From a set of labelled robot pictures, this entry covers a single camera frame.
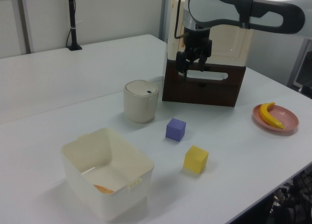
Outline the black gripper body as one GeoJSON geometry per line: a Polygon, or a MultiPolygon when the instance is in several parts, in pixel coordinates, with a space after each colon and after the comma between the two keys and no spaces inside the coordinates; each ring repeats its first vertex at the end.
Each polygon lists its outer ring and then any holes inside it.
{"type": "Polygon", "coordinates": [[[207,61],[212,53],[210,29],[191,30],[184,28],[185,58],[188,61],[207,61]]]}

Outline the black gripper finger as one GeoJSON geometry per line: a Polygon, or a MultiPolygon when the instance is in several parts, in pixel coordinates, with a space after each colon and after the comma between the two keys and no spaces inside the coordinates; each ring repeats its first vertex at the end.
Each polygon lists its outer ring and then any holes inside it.
{"type": "Polygon", "coordinates": [[[187,77],[187,70],[189,67],[189,63],[186,58],[186,53],[178,51],[176,54],[175,59],[175,70],[178,72],[178,74],[181,74],[183,77],[183,80],[186,81],[187,77]]]}
{"type": "Polygon", "coordinates": [[[207,57],[206,56],[200,56],[199,60],[198,60],[198,70],[203,72],[205,71],[205,64],[207,61],[207,57]]]}

